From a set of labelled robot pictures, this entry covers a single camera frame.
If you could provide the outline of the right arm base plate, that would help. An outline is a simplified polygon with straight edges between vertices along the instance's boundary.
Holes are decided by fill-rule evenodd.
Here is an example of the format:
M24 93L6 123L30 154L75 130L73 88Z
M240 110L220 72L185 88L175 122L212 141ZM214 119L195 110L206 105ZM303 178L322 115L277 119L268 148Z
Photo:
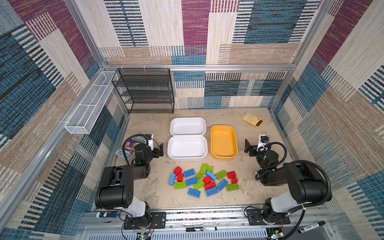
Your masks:
M264 212L263 209L250 208L245 211L250 226L289 225L287 213Z

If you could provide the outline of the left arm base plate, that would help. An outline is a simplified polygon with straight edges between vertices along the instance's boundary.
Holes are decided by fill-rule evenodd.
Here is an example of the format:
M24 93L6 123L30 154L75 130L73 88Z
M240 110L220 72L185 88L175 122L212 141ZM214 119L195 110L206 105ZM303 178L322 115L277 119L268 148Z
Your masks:
M167 220L166 212L153 212L145 214L139 218L129 218L126 216L123 224L124 230L139 230L139 229L164 229Z

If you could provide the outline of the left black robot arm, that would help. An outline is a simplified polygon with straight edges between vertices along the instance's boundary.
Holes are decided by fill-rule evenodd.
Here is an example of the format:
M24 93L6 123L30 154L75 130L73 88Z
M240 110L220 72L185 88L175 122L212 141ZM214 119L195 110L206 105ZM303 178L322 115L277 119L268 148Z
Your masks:
M104 168L95 197L97 209L104 210L96 213L98 219L120 217L124 213L124 229L155 228L156 219L151 214L149 204L134 196L134 181L149 176L150 162L164 155L163 147L160 144L152 149L146 144L138 144L135 146L138 165Z

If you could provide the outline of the green diagonal long brick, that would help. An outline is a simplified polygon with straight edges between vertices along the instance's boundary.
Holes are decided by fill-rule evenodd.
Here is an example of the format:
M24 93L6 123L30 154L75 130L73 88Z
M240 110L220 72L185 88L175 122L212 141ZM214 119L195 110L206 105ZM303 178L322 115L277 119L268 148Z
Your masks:
M198 183L196 183L195 185L194 185L194 189L196 190L196 191L199 191L201 188L203 188L204 186L206 185L206 183L203 181L203 180L201 180L201 181L199 181Z

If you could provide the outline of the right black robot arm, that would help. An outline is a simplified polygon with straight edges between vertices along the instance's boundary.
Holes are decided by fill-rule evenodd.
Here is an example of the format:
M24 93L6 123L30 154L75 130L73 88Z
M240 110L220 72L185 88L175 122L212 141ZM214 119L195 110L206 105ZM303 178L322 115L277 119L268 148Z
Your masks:
M331 181L325 170L316 163L297 160L286 163L286 146L280 142L270 142L261 135L257 145L245 140L245 153L255 157L260 169L255 174L256 181L265 187L288 185L288 191L268 198L254 219L265 225L281 223L289 213L307 207L323 205L332 199Z

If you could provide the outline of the small green square brick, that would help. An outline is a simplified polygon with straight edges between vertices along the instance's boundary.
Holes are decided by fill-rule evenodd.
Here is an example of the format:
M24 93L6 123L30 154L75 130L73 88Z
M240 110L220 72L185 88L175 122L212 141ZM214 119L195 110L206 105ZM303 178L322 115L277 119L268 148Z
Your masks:
M204 175L202 173L198 173L196 175L196 178L198 179L198 181L200 181L203 177L204 177Z

